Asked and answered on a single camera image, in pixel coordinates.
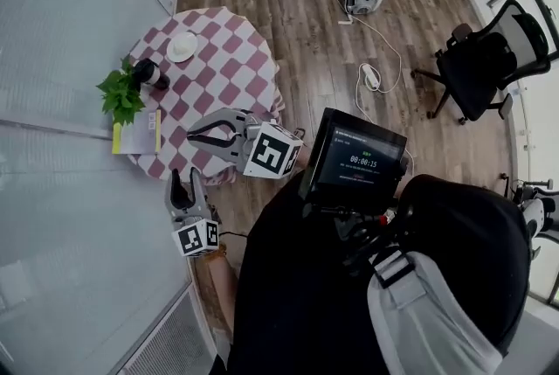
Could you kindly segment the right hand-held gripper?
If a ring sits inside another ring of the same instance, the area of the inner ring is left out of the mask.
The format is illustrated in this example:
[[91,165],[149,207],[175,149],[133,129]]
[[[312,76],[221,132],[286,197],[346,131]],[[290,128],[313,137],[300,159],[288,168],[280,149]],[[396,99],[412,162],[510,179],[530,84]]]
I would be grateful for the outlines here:
[[[218,127],[238,135],[231,139],[202,135]],[[303,141],[275,119],[234,108],[205,115],[189,128],[187,139],[192,146],[233,163],[244,176],[266,179],[288,176],[303,147]]]

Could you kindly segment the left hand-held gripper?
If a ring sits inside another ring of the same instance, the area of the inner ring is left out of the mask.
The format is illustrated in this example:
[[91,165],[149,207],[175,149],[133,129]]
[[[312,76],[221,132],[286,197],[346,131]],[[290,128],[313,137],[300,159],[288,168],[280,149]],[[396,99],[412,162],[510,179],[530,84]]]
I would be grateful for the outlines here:
[[201,256],[218,249],[218,222],[213,219],[198,169],[190,170],[191,196],[183,187],[179,171],[167,181],[165,205],[174,227],[172,238],[182,256]]

